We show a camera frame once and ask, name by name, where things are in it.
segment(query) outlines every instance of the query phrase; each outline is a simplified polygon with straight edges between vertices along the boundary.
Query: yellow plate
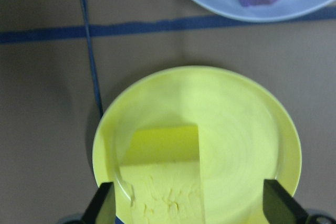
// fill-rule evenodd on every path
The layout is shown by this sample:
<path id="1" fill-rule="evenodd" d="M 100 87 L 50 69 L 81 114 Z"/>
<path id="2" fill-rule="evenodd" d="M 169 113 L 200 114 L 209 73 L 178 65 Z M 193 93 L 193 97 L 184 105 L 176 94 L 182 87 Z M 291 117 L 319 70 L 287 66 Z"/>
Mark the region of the yellow plate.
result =
<path id="1" fill-rule="evenodd" d="M 141 79 L 105 112 L 94 137 L 97 184 L 115 181 L 117 216 L 130 223 L 130 192 L 118 163 L 136 130 L 197 125 L 206 223 L 267 224 L 264 178 L 294 194 L 301 172 L 295 126 L 266 89 L 237 73 L 203 66 Z"/>

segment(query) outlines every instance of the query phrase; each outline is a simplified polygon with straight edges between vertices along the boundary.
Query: blue tape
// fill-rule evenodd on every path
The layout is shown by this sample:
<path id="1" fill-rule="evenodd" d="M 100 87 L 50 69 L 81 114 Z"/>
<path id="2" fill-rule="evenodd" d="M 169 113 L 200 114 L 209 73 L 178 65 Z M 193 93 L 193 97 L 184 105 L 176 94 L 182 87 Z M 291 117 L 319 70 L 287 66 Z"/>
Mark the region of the blue tape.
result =
<path id="1" fill-rule="evenodd" d="M 314 13 L 295 19 L 277 23 L 249 23 L 229 19 L 218 15 L 196 16 L 160 20 L 157 22 L 128 22 L 114 25 L 90 25 L 91 37 L 118 36 L 129 34 L 158 33 L 165 31 L 181 31 L 193 29 L 225 28 L 252 25 L 272 25 L 279 23 L 296 23 L 307 21 L 319 21 L 336 19 L 336 6 L 325 7 Z M 84 26 L 58 27 L 46 29 L 34 29 L 28 31 L 10 31 L 0 33 L 0 44 L 32 42 L 57 39 L 84 38 L 86 30 Z"/>
<path id="2" fill-rule="evenodd" d="M 89 60 L 90 60 L 90 69 L 91 69 L 91 77 L 93 82 L 93 90 L 94 90 L 94 99 L 96 100 L 96 104 L 99 110 L 100 117 L 103 116 L 103 107 L 101 102 L 101 96 L 100 96 L 100 89 L 99 89 L 99 82 L 98 82 L 98 75 L 96 70 L 96 63 L 93 56 L 93 50 L 92 50 L 92 42 L 91 42 L 91 36 L 90 36 L 90 26 L 89 26 L 89 16 L 88 16 L 88 10 L 87 10 L 87 1 L 86 0 L 80 0 L 82 12 L 83 12 L 83 18 L 84 18 L 84 28 L 85 28 L 85 36 L 88 44 L 88 51 L 89 51 Z"/>

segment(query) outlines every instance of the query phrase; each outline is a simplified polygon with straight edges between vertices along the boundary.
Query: gray floor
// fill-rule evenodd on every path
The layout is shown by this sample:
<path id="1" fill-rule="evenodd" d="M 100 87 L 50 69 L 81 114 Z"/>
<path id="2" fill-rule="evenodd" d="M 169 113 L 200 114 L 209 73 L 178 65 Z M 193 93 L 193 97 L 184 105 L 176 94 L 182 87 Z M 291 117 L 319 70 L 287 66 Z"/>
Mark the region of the gray floor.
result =
<path id="1" fill-rule="evenodd" d="M 92 24 L 207 15 L 191 0 L 88 0 Z M 0 0 L 0 31 L 81 25 L 79 0 Z M 154 71 L 220 66 L 270 90 L 297 126 L 296 199 L 336 216 L 336 20 L 93 39 L 106 108 Z M 0 46 L 0 223 L 61 223 L 97 186 L 95 107 L 84 39 Z"/>

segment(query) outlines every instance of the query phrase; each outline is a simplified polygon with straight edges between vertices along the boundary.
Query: yellow sponge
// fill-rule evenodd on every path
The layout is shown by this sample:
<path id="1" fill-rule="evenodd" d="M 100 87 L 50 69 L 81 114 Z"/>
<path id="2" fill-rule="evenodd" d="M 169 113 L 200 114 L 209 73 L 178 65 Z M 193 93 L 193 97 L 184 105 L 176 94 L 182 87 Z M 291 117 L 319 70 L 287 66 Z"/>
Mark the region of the yellow sponge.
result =
<path id="1" fill-rule="evenodd" d="M 199 152 L 196 125 L 138 130 L 121 165 L 197 161 Z"/>

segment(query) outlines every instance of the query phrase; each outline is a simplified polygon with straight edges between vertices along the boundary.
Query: blue tape line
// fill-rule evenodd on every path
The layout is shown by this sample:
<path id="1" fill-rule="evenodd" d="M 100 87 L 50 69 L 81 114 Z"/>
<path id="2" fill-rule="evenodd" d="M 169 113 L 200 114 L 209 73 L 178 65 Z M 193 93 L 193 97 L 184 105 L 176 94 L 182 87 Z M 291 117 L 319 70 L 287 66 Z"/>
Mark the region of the blue tape line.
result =
<path id="1" fill-rule="evenodd" d="M 92 50 L 92 42 L 91 42 L 91 36 L 90 36 L 90 26 L 89 26 L 89 17 L 88 17 L 88 10 L 87 10 L 87 1 L 86 0 L 80 0 L 82 12 L 83 12 L 83 18 L 84 18 L 84 24 L 85 24 L 85 36 L 88 44 L 88 51 L 89 51 L 89 60 L 90 60 L 90 68 L 91 68 L 91 77 L 93 82 L 93 90 L 94 90 L 94 98 L 96 100 L 96 104 L 99 110 L 100 117 L 103 116 L 103 107 L 101 102 L 101 96 L 100 96 L 100 89 L 99 89 L 99 82 L 98 82 L 98 75 L 96 70 L 96 63 L 93 56 L 93 50 Z"/>
<path id="2" fill-rule="evenodd" d="M 92 37 L 118 36 L 129 34 L 157 33 L 164 31 L 181 31 L 193 29 L 210 29 L 223 27 L 238 27 L 252 25 L 272 25 L 281 23 L 295 23 L 307 21 L 319 21 L 336 19 L 336 6 L 325 7 L 314 13 L 298 17 L 295 19 L 277 23 L 249 23 L 225 18 L 218 15 L 196 16 L 187 18 L 177 18 L 170 20 L 160 20 L 157 22 L 128 22 L 114 25 L 90 25 L 89 30 Z M 28 31 L 10 31 L 0 33 L 0 44 L 31 42 L 56 39 L 75 39 L 86 36 L 85 27 L 58 27 L 46 29 L 34 29 Z"/>

